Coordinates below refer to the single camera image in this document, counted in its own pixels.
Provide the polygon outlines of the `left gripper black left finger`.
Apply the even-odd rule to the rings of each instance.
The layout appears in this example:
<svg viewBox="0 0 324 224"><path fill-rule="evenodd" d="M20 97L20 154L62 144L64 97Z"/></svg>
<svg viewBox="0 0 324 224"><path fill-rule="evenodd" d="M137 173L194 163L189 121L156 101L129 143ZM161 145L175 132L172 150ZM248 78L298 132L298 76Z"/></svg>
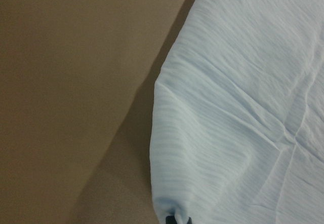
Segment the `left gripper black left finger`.
<svg viewBox="0 0 324 224"><path fill-rule="evenodd" d="M176 224L176 219L174 215L169 215L166 217L166 224Z"/></svg>

